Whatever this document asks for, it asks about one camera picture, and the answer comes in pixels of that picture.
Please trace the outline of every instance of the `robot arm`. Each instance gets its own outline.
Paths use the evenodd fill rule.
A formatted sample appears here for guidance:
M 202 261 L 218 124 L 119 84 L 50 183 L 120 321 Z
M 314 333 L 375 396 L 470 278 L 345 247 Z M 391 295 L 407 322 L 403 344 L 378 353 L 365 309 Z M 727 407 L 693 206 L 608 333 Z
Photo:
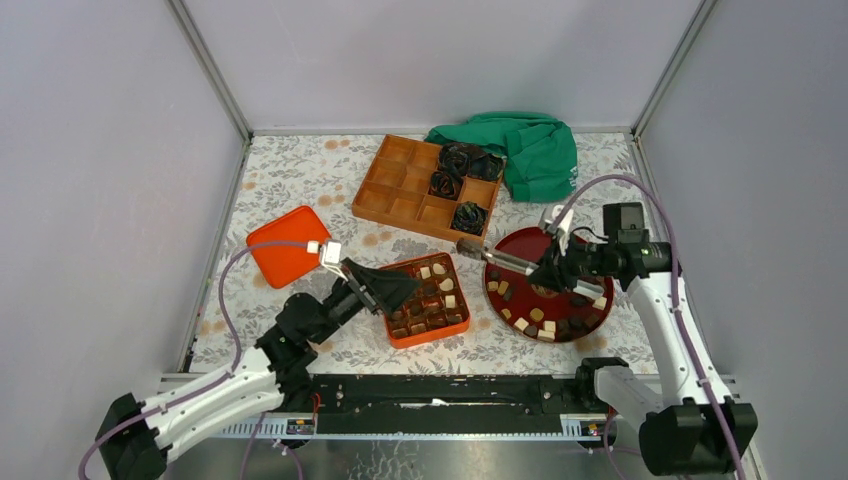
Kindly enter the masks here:
M 697 335 L 684 296 L 678 309 L 684 328 L 690 333 L 692 350 L 706 373 L 706 378 L 698 378 L 671 304 L 671 246 L 649 241 L 639 203 L 604 205 L 606 237 L 601 238 L 605 243 L 588 243 L 569 232 L 573 212 L 567 212 L 565 220 L 555 225 L 554 219 L 561 212 L 562 206 L 550 207 L 542 216 L 539 227 L 553 241 L 536 263 L 465 240 L 457 243 L 457 250 L 523 273 L 535 285 L 558 292 L 569 290 L 593 299 L 603 291 L 581 281 L 581 276 L 618 279 L 645 326 L 662 395 L 638 381 L 620 358 L 586 359 L 577 376 L 591 390 L 585 393 L 591 397 L 588 401 L 609 405 L 639 432 L 642 457 L 655 475 L 733 471 L 733 461 L 704 384 L 709 382 L 719 400 L 740 452 L 747 448 L 756 430 L 756 414 L 750 404 L 733 401 Z M 678 291 L 685 292 L 684 279 L 674 281 Z
M 350 259 L 338 262 L 332 257 L 339 253 L 340 244 L 334 241 L 322 250 L 322 265 L 340 277 L 330 295 L 323 302 L 304 293 L 289 297 L 276 324 L 235 366 L 220 367 L 141 402 L 132 394 L 115 400 L 98 438 L 130 418 L 148 415 L 100 447 L 110 476 L 158 478 L 169 463 L 224 427 L 261 412 L 307 403 L 311 382 L 306 367 L 317 357 L 310 342 L 322 343 L 363 308 L 371 313 L 396 310 L 419 286 L 418 280 L 403 273 L 365 268 Z M 184 397 L 174 405 L 175 399 Z

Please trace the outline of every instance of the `orange plate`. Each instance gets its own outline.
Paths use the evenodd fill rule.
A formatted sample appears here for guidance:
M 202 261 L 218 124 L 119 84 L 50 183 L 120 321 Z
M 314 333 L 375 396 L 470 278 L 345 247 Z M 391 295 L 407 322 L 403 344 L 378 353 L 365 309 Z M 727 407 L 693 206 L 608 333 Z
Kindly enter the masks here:
M 273 222 L 257 228 L 247 236 L 247 245 L 288 240 L 308 242 L 331 238 L 327 227 L 306 205 L 300 206 Z M 268 285 L 283 288 L 318 266 L 318 255 L 303 248 L 267 247 L 252 251 L 253 259 Z
M 436 275 L 433 273 L 433 264 L 440 263 L 447 270 L 444 275 Z M 421 267 L 429 267 L 430 268 L 430 278 L 427 280 L 421 279 Z M 462 333 L 468 330 L 468 326 L 471 324 L 471 314 L 468 312 L 468 303 L 465 301 L 465 295 L 462 293 L 462 288 L 459 286 L 459 276 L 456 273 L 456 269 L 453 266 L 453 260 L 451 260 L 450 255 L 447 253 L 435 253 L 433 255 L 427 255 L 425 257 L 419 257 L 412 260 L 405 260 L 400 263 L 394 263 L 392 265 L 387 265 L 382 267 L 380 270 L 396 270 L 409 274 L 410 276 L 415 276 L 417 279 L 422 280 L 422 286 L 415 291 L 415 294 L 407 300 L 406 303 L 403 304 L 403 307 L 400 308 L 400 312 L 403 312 L 403 322 L 406 327 L 404 327 L 407 333 L 410 335 L 403 338 L 395 338 L 392 336 L 392 327 L 389 324 L 390 318 L 388 315 L 385 316 L 384 323 L 386 325 L 386 334 L 389 336 L 389 343 L 392 344 L 395 348 L 407 348 L 413 347 L 415 345 L 420 345 L 422 343 L 432 342 L 433 340 L 438 340 L 440 338 L 450 337 L 451 335 L 456 335 L 458 333 Z M 441 290 L 437 290 L 436 295 L 432 295 L 427 297 L 424 295 L 424 289 L 427 284 L 436 284 L 436 288 L 438 288 L 438 282 L 444 281 L 446 278 L 451 278 L 454 281 L 453 290 L 449 292 L 442 292 Z M 444 297 L 445 295 L 453 295 L 456 297 L 456 308 L 452 310 L 448 310 L 444 307 Z M 434 301 L 435 299 L 439 299 L 440 308 L 438 311 L 426 315 L 423 313 L 423 303 L 430 300 Z M 410 320 L 413 317 L 411 314 L 411 309 L 418 305 L 422 308 L 422 313 L 419 315 L 414 315 L 416 318 L 424 318 L 424 325 L 427 326 L 427 331 L 422 332 L 416 335 L 412 335 L 410 331 Z M 457 323 L 456 325 L 447 325 L 444 327 L 438 327 L 431 329 L 429 327 L 429 319 L 430 317 L 439 317 L 448 315 L 460 315 L 462 317 L 462 321 Z

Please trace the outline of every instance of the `round plate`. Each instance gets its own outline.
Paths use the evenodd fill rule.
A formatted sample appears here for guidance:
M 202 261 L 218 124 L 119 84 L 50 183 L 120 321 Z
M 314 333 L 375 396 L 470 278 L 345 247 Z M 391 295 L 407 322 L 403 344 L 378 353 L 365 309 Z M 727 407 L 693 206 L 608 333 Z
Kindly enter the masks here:
M 495 248 L 516 257 L 536 262 L 550 244 L 551 237 L 539 228 L 530 227 L 509 234 Z M 497 272 L 497 275 L 499 275 L 498 284 L 501 281 L 506 281 L 510 288 L 514 289 L 512 298 L 508 302 L 497 291 L 490 292 L 486 288 L 489 282 L 495 281 L 491 278 L 492 272 Z M 530 285 L 527 278 L 520 273 L 510 272 L 490 264 L 487 264 L 483 270 L 483 290 L 489 297 L 489 303 L 503 321 L 512 326 L 516 320 L 523 318 L 530 325 L 542 330 L 545 320 L 553 320 L 557 322 L 556 339 L 554 340 L 557 343 L 571 342 L 594 332 L 604 323 L 610 309 L 612 309 L 615 292 L 612 278 L 590 277 L 581 278 L 581 280 L 604 286 L 604 297 L 607 302 L 603 309 L 595 308 L 590 299 L 576 293 L 556 293 Z M 530 311 L 534 308 L 544 312 L 544 318 L 540 322 L 534 322 L 530 317 Z M 511 314 L 509 319 L 504 318 L 503 309 L 509 310 Z M 521 333 L 526 337 L 537 340 L 535 336 Z

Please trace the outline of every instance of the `orange box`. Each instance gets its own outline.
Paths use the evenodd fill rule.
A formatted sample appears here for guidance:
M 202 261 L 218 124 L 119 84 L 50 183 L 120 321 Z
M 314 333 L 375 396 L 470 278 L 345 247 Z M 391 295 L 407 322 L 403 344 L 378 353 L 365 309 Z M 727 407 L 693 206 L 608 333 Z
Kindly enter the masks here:
M 436 274 L 434 265 L 437 264 L 444 267 L 444 274 Z M 422 267 L 428 269 L 428 278 L 423 278 Z M 471 314 L 450 255 L 436 253 L 387 265 L 380 270 L 405 272 L 422 282 L 397 312 L 384 317 L 386 334 L 393 347 L 413 347 L 468 330 Z M 442 290 L 440 285 L 448 279 L 453 282 L 452 288 Z M 453 308 L 447 307 L 449 296 L 454 297 Z

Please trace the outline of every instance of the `white wall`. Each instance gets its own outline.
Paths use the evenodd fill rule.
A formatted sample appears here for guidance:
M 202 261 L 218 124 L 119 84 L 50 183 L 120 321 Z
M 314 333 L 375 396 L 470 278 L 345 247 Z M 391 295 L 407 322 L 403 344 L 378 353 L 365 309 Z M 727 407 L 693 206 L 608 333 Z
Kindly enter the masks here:
M 698 0 L 189 0 L 256 129 L 630 125 Z
M 0 477 L 76 478 L 176 364 L 240 140 L 164 1 L 0 2 L 0 65 Z
M 720 2 L 644 144 L 775 479 L 846 478 L 848 3 Z

